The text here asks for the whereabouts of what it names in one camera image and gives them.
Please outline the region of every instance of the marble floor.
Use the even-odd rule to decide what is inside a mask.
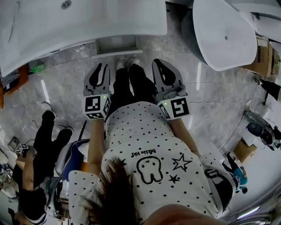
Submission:
[[[86,44],[79,52],[71,48],[41,59],[47,68],[30,75],[28,83],[20,90],[5,96],[4,109],[0,110],[2,145],[7,146],[13,136],[21,143],[35,138],[41,124],[43,111],[40,104],[43,101],[49,101],[56,112],[56,125],[73,127],[72,141],[77,140],[86,119],[80,102],[86,74],[100,62],[108,64],[113,91],[116,63],[119,60],[130,62],[138,57],[152,80],[153,59],[164,59],[177,67],[191,100],[191,116],[184,118],[187,128],[194,136],[211,140],[223,152],[233,150],[245,128],[244,110],[247,107],[254,109],[263,101],[265,92],[253,81],[252,73],[241,68],[216,72],[189,51],[180,34],[184,10],[184,7],[167,5],[168,34],[138,37],[142,54],[96,59],[95,45]],[[89,137],[88,127],[83,137]]]

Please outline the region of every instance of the white sneaker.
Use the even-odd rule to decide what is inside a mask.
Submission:
[[[49,103],[43,102],[43,103],[41,104],[41,107],[42,107],[42,109],[44,110],[44,112],[46,112],[46,111],[51,111],[51,112],[53,113],[53,115],[54,115],[54,118],[55,118],[55,119],[57,118],[57,115],[53,112],[52,107],[50,106]]]
[[[57,130],[58,132],[60,132],[60,131],[62,131],[62,130],[64,130],[64,129],[70,130],[72,133],[74,133],[74,130],[73,130],[72,127],[65,127],[65,126],[62,126],[62,125],[57,125],[57,126],[56,126],[56,130]]]
[[[126,68],[126,65],[125,65],[124,61],[119,61],[117,63],[116,69],[118,70],[118,69],[123,69],[123,68]]]
[[[138,66],[141,66],[141,61],[138,59],[138,58],[134,58],[133,61],[132,61],[132,65],[133,64],[136,64]]]

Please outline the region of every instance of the white shirt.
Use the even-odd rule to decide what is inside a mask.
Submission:
[[[106,160],[119,157],[134,175],[141,221],[168,204],[181,204],[212,217],[218,209],[202,163],[225,171],[211,154],[193,154],[185,143],[174,137],[157,105],[138,102],[116,110],[106,123],[106,153],[101,170],[106,173]],[[100,183],[93,174],[69,173],[69,209],[76,225],[87,224],[87,211],[81,196],[96,201]]]

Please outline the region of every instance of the star print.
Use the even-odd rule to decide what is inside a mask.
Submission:
[[[127,165],[127,163],[125,163],[125,160],[126,160],[126,159],[123,159],[123,160],[121,161],[122,164],[123,164],[123,166]]]
[[[174,162],[176,163],[176,166],[175,166],[175,168],[173,168],[173,171],[178,168],[182,168],[186,172],[187,168],[185,167],[185,165],[192,162],[192,161],[185,161],[183,154],[181,155],[179,160],[177,160],[177,159],[172,159],[172,160],[174,160]]]
[[[174,177],[172,177],[172,176],[170,175],[170,177],[171,177],[171,179],[170,179],[169,181],[174,182],[174,184],[176,183],[176,181],[180,181],[179,178],[177,178],[177,175],[175,175]]]

